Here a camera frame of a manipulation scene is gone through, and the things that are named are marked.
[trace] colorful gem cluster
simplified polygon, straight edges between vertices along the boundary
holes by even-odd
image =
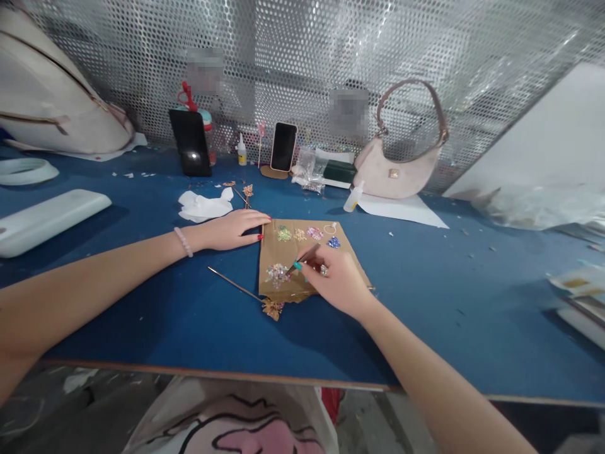
[[[323,238],[323,232],[319,230],[317,227],[309,227],[307,229],[307,235],[309,235],[312,239],[319,241]]]
[[[290,232],[286,226],[279,226],[277,230],[277,240],[278,241],[290,241],[292,238],[292,232]]]
[[[288,268],[283,266],[282,264],[271,265],[267,268],[267,274],[269,277],[265,280],[265,282],[271,282],[275,289],[279,289],[284,282],[290,281],[290,276],[286,274]]]
[[[340,247],[340,241],[337,237],[333,236],[328,240],[328,246],[338,249]]]
[[[307,237],[304,234],[304,230],[302,229],[294,229],[294,239],[298,242],[303,242],[307,240]]]

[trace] white tissue paper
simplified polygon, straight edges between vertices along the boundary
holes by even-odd
[[[230,187],[225,188],[218,199],[206,199],[195,192],[186,191],[178,198],[178,202],[183,206],[178,215],[197,224],[208,219],[220,218],[233,211],[230,203],[232,198],[233,191]]]

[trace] smartphone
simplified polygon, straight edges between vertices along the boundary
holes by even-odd
[[[289,172],[294,158],[294,146],[298,128],[287,123],[275,123],[273,149],[271,150],[271,168]]]
[[[198,112],[171,109],[168,112],[181,168],[188,177],[211,177],[210,156],[204,120]]]

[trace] plastic bag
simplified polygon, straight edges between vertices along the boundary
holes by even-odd
[[[323,172],[328,160],[315,155],[315,150],[302,147],[296,165],[292,167],[292,183],[298,183],[303,189],[323,194],[326,185],[323,183]]]
[[[511,186],[471,203],[494,223],[544,230],[562,224],[585,224],[605,209],[605,195],[583,188]]]

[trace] bag strap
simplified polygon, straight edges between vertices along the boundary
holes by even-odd
[[[449,138],[449,131],[447,129],[446,117],[443,114],[443,109],[441,109],[441,102],[439,102],[439,97],[437,96],[437,92],[428,82],[425,82],[424,80],[406,79],[404,81],[396,83],[395,85],[393,85],[391,88],[389,88],[386,91],[386,93],[383,95],[383,97],[380,98],[380,101],[378,102],[378,108],[376,109],[376,122],[378,123],[378,128],[379,128],[379,131],[376,135],[382,136],[383,134],[389,133],[389,130],[386,128],[386,126],[384,125],[384,122],[380,118],[380,111],[383,109],[384,103],[389,98],[389,96],[391,96],[391,94],[393,94],[393,92],[395,90],[397,90],[398,88],[401,88],[402,86],[404,86],[406,84],[410,84],[410,83],[411,84],[423,84],[429,90],[430,95],[433,98],[433,103],[435,105],[435,111],[437,112],[437,120],[439,121],[439,138],[437,140],[437,143],[435,143],[435,145],[433,145],[428,150],[426,150],[424,153],[422,153],[422,154],[425,154],[428,151],[430,151],[431,149],[434,149],[436,147],[441,147]]]

